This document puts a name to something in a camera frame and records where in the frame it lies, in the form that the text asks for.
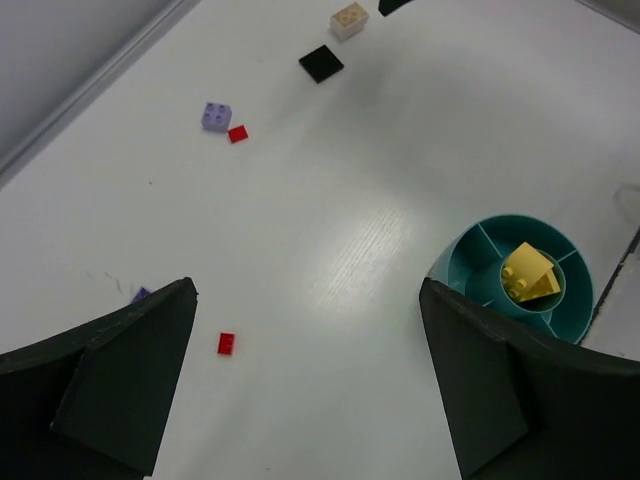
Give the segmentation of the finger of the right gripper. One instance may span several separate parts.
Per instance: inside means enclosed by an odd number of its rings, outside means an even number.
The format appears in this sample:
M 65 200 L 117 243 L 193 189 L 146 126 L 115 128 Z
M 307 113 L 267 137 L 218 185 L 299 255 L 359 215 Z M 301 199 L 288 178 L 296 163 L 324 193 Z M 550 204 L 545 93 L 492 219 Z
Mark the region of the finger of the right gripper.
M 412 0 L 379 0 L 378 11 L 382 16 L 389 16 Z

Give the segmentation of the long yellow lego plate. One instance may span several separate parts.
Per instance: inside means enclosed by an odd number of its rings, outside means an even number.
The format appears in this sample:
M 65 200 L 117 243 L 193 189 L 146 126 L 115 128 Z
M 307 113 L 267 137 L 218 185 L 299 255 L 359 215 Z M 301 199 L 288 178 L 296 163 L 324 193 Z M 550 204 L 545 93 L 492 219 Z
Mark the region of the long yellow lego plate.
M 520 302 L 548 297 L 562 292 L 562 287 L 552 269 L 548 270 L 526 292 L 520 295 Z

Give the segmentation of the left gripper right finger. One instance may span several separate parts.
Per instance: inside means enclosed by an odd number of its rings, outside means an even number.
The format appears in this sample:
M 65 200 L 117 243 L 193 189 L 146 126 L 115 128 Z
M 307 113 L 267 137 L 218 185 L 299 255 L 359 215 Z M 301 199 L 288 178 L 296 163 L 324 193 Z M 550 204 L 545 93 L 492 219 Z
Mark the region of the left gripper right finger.
M 419 304 L 464 479 L 636 479 L 639 364 L 423 281 Z

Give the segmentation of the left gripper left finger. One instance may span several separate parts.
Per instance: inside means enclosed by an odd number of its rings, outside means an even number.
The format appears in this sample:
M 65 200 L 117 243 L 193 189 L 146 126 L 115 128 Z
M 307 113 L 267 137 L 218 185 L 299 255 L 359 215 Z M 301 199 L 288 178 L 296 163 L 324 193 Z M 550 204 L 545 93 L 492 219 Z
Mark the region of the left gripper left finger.
M 152 476 L 196 307 L 183 278 L 2 354 L 2 478 Z

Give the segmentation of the small yellow lego brick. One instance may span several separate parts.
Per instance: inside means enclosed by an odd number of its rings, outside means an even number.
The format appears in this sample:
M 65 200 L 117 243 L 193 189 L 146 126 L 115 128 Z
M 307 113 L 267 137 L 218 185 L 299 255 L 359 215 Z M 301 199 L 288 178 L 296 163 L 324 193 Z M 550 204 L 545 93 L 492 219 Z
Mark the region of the small yellow lego brick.
M 553 263 L 527 242 L 518 246 L 503 262 L 501 281 L 507 295 L 519 301 L 526 292 L 548 270 Z

